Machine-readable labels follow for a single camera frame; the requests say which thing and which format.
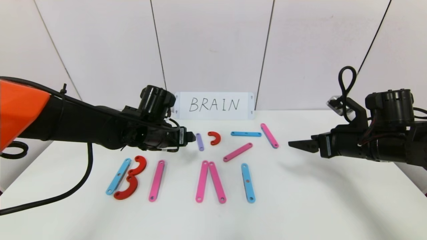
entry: white table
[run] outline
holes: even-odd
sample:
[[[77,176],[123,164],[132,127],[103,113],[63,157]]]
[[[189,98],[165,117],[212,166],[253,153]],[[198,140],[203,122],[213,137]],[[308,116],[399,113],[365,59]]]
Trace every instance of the white table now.
[[[50,205],[0,216],[1,239],[427,239],[427,198],[393,164],[364,159],[320,158],[290,148],[345,123],[332,111],[257,111],[254,121],[179,121],[202,133],[205,151],[190,143],[178,153],[123,151],[94,145],[94,167],[86,184]],[[231,131],[261,131],[266,123],[280,144],[232,137]],[[222,141],[209,145],[208,131]],[[224,163],[222,158],[252,142],[254,147]],[[138,189],[118,201],[105,194],[125,158],[143,155],[147,168]],[[159,197],[148,201],[157,161],[166,168]],[[219,204],[210,176],[205,199],[195,194],[202,160],[216,162],[227,196]],[[256,202],[249,204],[241,164],[250,168]],[[85,143],[54,142],[1,196],[7,208],[61,194],[87,166]],[[123,181],[120,190],[126,189]]]

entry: white sign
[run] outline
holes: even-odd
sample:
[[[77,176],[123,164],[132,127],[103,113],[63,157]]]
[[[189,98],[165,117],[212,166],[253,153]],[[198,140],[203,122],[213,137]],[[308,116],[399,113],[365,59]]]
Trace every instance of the white sign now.
[[[255,116],[253,93],[177,92],[177,119],[249,120]]]

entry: orange robot casing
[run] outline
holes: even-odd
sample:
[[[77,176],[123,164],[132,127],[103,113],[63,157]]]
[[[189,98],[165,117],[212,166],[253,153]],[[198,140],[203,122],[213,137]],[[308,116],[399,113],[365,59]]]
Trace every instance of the orange robot casing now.
[[[36,120],[50,94],[0,79],[0,152]]]

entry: pink bar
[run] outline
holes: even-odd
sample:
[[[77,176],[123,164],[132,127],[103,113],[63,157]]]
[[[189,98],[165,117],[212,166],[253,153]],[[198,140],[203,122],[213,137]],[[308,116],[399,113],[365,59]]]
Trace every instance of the pink bar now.
[[[209,167],[209,162],[206,160],[203,161],[202,169],[200,170],[199,185],[197,186],[196,202],[202,202],[205,196],[206,178],[208,177],[208,167]]]
[[[216,195],[218,196],[219,203],[225,203],[227,199],[225,198],[224,189],[222,188],[221,180],[219,179],[214,162],[209,162],[209,170],[211,171],[212,181],[215,187]]]
[[[273,137],[273,134],[271,134],[270,130],[268,129],[267,125],[265,125],[265,123],[261,123],[261,129],[263,130],[264,134],[266,135],[266,137],[267,137],[268,141],[270,142],[271,146],[273,148],[278,148],[279,147],[279,143]]]
[[[157,163],[157,169],[156,173],[154,174],[153,185],[151,186],[150,197],[148,197],[148,200],[150,202],[154,202],[157,199],[161,177],[163,175],[164,164],[164,160],[160,160],[159,163]]]
[[[242,147],[238,148],[237,150],[235,150],[234,152],[228,154],[227,156],[225,156],[223,158],[224,162],[228,162],[231,159],[237,157],[238,155],[240,155],[242,152],[250,149],[252,147],[252,143],[247,143],[245,145],[243,145]]]

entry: white wall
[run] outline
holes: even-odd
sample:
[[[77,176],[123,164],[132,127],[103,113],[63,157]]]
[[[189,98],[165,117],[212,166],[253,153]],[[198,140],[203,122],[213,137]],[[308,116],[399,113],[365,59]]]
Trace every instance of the white wall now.
[[[326,109],[341,95],[339,70],[358,70],[388,3],[277,0],[256,109]]]
[[[427,109],[426,17],[426,1],[392,1],[350,92],[351,98],[364,106],[366,95],[372,92],[409,88],[414,95],[414,106]],[[406,164],[397,166],[427,193],[427,171]]]
[[[272,0],[154,0],[167,89],[256,95]]]
[[[0,1],[0,33],[0,76],[23,78],[56,90],[67,83],[68,95],[78,98],[32,0]],[[18,140],[29,145],[28,155],[19,160],[0,158],[2,191],[49,145]]]
[[[35,2],[83,101],[121,110],[165,87],[150,1]]]

